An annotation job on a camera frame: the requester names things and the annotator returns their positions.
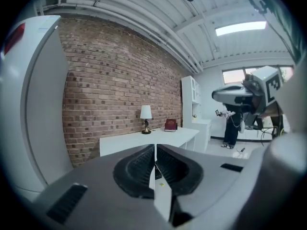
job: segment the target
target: ceiling light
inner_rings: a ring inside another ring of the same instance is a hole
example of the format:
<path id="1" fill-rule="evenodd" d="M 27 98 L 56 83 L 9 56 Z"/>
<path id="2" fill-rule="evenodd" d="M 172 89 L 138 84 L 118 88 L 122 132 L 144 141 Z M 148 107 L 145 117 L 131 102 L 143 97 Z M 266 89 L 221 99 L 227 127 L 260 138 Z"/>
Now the ceiling light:
<path id="1" fill-rule="evenodd" d="M 229 25 L 221 28 L 215 29 L 216 35 L 221 36 L 228 33 L 242 32 L 248 30 L 260 30 L 264 29 L 266 26 L 266 21 L 248 22 L 235 25 Z"/>

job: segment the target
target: person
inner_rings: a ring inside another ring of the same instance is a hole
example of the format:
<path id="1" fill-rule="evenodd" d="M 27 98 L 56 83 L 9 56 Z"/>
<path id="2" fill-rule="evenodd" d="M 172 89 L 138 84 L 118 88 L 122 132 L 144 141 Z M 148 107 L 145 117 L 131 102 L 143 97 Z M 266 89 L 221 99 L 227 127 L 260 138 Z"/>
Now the person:
<path id="1" fill-rule="evenodd" d="M 236 139 L 240 130 L 242 119 L 242 110 L 239 106 L 225 104 L 227 111 L 223 116 L 227 118 L 226 130 L 222 147 L 233 149 L 236 145 Z"/>

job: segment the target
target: white desk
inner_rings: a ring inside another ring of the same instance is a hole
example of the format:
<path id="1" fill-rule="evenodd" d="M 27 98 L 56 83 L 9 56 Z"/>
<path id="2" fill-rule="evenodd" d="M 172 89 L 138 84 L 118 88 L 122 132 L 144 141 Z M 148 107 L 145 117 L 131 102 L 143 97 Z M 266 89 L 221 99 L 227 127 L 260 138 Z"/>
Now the white desk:
<path id="1" fill-rule="evenodd" d="M 141 132 L 121 136 L 100 138 L 100 157 L 147 144 L 167 144 L 183 149 L 194 150 L 195 136 L 199 131 L 180 128 L 176 132 L 165 132 L 164 127 L 152 130 L 151 134 Z"/>

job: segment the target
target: white floor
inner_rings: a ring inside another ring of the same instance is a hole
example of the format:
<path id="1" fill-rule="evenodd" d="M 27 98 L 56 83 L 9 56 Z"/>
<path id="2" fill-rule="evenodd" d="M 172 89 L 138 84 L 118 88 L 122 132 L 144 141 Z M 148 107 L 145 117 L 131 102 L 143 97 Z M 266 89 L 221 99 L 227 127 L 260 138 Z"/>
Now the white floor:
<path id="1" fill-rule="evenodd" d="M 217 155 L 217 156 L 227 156 L 227 157 L 233 157 L 233 158 L 241 158 L 241 159 L 248 159 L 250 157 L 250 154 L 252 151 L 256 148 L 262 148 L 265 149 L 269 143 L 263 143 L 263 145 L 260 142 L 242 142 L 237 141 L 236 146 L 234 149 L 227 149 L 222 148 L 222 140 L 218 139 L 210 139 L 208 143 L 208 147 L 206 150 L 206 154 L 211 155 Z"/>

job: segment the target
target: white wall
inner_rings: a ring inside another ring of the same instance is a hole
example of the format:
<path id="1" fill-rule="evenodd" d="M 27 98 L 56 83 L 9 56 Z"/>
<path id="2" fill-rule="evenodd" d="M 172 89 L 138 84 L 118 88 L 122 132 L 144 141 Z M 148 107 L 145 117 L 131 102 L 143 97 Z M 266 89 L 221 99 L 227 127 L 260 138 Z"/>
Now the white wall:
<path id="1" fill-rule="evenodd" d="M 224 117 L 218 117 L 215 114 L 215 110 L 220 112 L 226 110 L 222 103 L 215 101 L 211 94 L 217 88 L 224 86 L 224 79 L 222 70 L 229 69 L 226 65 L 216 66 L 205 69 L 201 74 L 195 75 L 194 79 L 201 86 L 201 107 L 202 118 L 211 119 L 211 136 L 224 137 L 226 128 L 226 119 Z M 245 130 L 243 134 L 239 133 L 238 139 L 255 139 L 260 140 L 262 132 L 256 130 Z M 272 136 L 265 134 L 262 140 L 270 140 Z"/>

